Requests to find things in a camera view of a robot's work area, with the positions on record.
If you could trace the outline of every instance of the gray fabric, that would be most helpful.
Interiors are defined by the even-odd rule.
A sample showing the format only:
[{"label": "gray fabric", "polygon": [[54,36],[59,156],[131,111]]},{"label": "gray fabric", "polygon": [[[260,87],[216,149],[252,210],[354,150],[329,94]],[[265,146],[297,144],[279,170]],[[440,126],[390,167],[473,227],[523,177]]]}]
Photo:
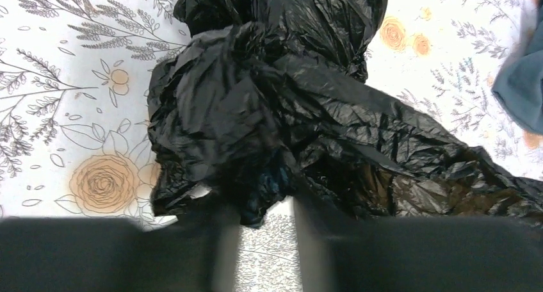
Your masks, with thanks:
[{"label": "gray fabric", "polygon": [[543,8],[524,56],[503,69],[492,92],[523,129],[543,134]]}]

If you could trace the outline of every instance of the black plastic bag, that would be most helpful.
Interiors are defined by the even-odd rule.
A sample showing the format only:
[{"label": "black plastic bag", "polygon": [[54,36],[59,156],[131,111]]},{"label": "black plastic bag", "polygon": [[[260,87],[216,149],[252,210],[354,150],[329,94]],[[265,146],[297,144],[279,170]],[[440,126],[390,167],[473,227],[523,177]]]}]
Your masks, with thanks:
[{"label": "black plastic bag", "polygon": [[[202,32],[153,72],[156,215],[190,210],[199,201],[190,191],[205,184],[239,209],[243,225],[257,227],[303,182],[353,218],[494,215],[541,225],[543,182],[510,175],[482,148],[363,83],[362,56],[386,0],[343,3],[369,17],[344,12],[333,24],[350,28],[330,28],[330,38],[315,0],[258,1],[251,12],[265,5],[259,12],[268,14],[259,22],[212,30],[186,20]],[[320,6],[339,16],[341,3]],[[361,32],[349,35],[358,24]]]},{"label": "black plastic bag", "polygon": [[191,34],[262,22],[289,38],[289,50],[323,58],[366,81],[364,53],[383,21],[388,0],[179,0],[175,18]]}]

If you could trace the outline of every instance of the white floral fabric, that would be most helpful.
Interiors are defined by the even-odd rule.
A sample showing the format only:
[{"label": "white floral fabric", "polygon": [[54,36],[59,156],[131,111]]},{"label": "white floral fabric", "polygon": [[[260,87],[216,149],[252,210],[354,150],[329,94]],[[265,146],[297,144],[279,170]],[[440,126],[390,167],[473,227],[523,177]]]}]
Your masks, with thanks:
[{"label": "white floral fabric", "polygon": [[[0,218],[123,216],[145,230],[159,167],[146,95],[158,61],[190,41],[177,0],[0,0]],[[389,0],[368,84],[543,179],[543,137],[490,89],[535,27],[538,0]],[[236,291],[301,291],[291,201],[243,229]]]}]

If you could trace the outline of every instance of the blurry black object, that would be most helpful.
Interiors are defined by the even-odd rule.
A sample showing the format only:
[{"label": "blurry black object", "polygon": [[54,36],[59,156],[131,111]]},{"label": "blurry black object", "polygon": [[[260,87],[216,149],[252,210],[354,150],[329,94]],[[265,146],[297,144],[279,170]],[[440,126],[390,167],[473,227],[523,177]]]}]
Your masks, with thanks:
[{"label": "blurry black object", "polygon": [[541,231],[507,218],[354,222],[309,190],[295,196],[308,292],[539,292]]},{"label": "blurry black object", "polygon": [[215,203],[151,232],[111,218],[6,220],[0,291],[232,292],[238,239],[239,216]]},{"label": "blurry black object", "polygon": [[491,215],[541,227],[543,182],[364,84],[386,3],[179,0],[175,15],[196,35],[150,82],[155,215],[190,209],[203,184],[258,227],[296,179],[355,219]]}]

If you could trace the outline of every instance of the rose print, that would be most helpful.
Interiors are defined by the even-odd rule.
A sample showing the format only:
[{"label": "rose print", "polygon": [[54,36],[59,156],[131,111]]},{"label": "rose print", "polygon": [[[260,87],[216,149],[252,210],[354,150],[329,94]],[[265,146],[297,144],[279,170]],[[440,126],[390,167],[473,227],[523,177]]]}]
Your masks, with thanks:
[{"label": "rose print", "polygon": [[428,56],[430,54],[430,41],[421,33],[411,36],[411,46],[417,56]]},{"label": "rose print", "polygon": [[381,41],[396,52],[405,49],[405,27],[396,17],[386,17],[379,30]]},{"label": "rose print", "polygon": [[87,216],[123,211],[134,200],[139,185],[138,169],[120,155],[92,156],[74,171],[69,183]]},{"label": "rose print", "polygon": [[541,146],[543,136],[523,131],[523,140],[528,149],[535,150]]}]

